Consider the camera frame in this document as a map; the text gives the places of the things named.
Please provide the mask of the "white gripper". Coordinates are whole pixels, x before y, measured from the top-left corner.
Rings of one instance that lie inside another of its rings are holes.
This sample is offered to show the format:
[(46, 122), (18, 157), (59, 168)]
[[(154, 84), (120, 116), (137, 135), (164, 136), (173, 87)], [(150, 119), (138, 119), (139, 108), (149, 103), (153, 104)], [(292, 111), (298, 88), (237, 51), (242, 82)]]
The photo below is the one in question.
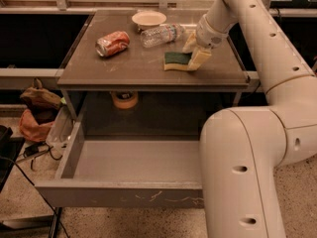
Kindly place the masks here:
[(189, 35), (182, 48), (185, 54), (191, 54), (187, 69), (195, 71), (201, 67), (211, 58), (210, 49), (219, 47), (227, 37), (227, 33), (213, 29), (207, 21), (207, 15), (204, 14), (196, 26), (196, 33), (192, 32)]

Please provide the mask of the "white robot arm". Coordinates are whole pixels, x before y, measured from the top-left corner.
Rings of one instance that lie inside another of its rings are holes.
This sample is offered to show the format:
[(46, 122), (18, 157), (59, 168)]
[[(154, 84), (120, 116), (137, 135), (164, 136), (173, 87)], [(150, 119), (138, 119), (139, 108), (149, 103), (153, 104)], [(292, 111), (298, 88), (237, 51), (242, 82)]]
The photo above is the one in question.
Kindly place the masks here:
[(268, 12), (268, 0), (215, 0), (188, 50), (242, 30), (265, 94), (262, 107), (213, 114), (199, 157), (209, 238), (286, 238), (273, 170), (317, 149), (317, 76)]

